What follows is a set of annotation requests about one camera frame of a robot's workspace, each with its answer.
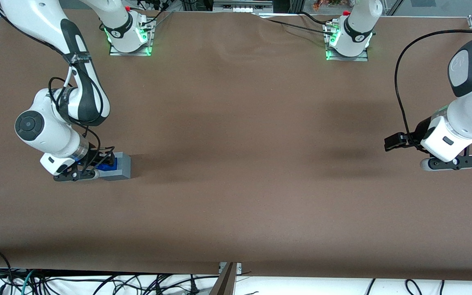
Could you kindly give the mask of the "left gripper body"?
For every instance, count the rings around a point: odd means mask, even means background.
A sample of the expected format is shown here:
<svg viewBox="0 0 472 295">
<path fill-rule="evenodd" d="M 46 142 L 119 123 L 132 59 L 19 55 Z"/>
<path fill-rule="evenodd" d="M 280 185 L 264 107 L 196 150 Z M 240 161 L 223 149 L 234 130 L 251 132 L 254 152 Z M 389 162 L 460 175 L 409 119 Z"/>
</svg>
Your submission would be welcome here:
<svg viewBox="0 0 472 295">
<path fill-rule="evenodd" d="M 430 116 L 418 123 L 415 135 L 421 147 L 449 162 L 472 144 L 472 123 L 461 116 Z"/>
</svg>

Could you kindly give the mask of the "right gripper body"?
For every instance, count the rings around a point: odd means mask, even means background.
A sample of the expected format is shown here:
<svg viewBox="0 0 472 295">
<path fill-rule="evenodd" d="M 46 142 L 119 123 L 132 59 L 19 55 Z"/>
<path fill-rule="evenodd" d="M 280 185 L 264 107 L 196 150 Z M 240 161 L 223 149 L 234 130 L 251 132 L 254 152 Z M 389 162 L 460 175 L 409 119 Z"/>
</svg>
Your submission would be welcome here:
<svg viewBox="0 0 472 295">
<path fill-rule="evenodd" d="M 96 154 L 96 150 L 90 149 L 90 151 L 87 151 L 87 154 Z M 71 166 L 81 166 L 81 159 L 75 159 L 73 156 L 58 158 L 52 154 L 45 153 L 41 157 L 41 164 L 50 174 L 58 176 Z"/>
</svg>

